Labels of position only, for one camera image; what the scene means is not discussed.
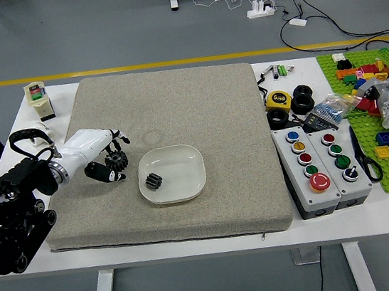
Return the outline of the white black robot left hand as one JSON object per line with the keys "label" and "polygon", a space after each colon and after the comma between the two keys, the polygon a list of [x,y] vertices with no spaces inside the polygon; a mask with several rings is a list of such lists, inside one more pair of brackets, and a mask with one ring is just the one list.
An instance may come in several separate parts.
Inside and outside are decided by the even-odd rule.
{"label": "white black robot left hand", "polygon": [[123,173],[128,165],[127,155],[121,150],[118,140],[129,144],[130,140],[120,130],[80,129],[53,158],[50,170],[58,184],[70,182],[80,170],[91,179],[110,183],[126,178]]}

